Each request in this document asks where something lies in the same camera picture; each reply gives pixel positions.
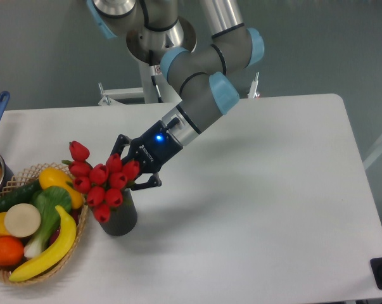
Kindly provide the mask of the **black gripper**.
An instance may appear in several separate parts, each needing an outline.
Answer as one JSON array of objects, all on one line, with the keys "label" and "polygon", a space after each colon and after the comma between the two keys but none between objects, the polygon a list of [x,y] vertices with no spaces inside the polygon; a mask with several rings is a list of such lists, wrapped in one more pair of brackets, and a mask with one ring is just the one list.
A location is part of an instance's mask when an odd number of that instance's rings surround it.
[{"label": "black gripper", "polygon": [[[124,149],[128,147],[128,154],[123,157]],[[183,149],[169,133],[169,128],[161,121],[157,121],[143,135],[135,139],[119,134],[113,145],[110,155],[117,154],[124,162],[135,160],[139,162],[140,174],[131,185],[132,191],[139,191],[154,187],[161,187],[159,176],[161,167]],[[139,182],[143,174],[150,174],[145,182]]]}]

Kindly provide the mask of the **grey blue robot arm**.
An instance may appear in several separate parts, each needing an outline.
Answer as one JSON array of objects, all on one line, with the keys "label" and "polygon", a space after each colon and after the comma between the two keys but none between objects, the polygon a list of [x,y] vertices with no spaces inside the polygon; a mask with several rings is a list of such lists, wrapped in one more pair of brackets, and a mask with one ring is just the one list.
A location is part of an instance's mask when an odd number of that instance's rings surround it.
[{"label": "grey blue robot arm", "polygon": [[180,150],[237,104],[229,73],[264,56],[258,30],[246,27],[236,1],[200,3],[212,43],[196,51],[194,28],[178,14],[177,1],[88,1],[103,33],[124,37],[131,55],[159,67],[180,101],[143,135],[120,136],[114,152],[128,148],[122,163],[139,164],[127,182],[131,190],[161,185],[159,171]]}]

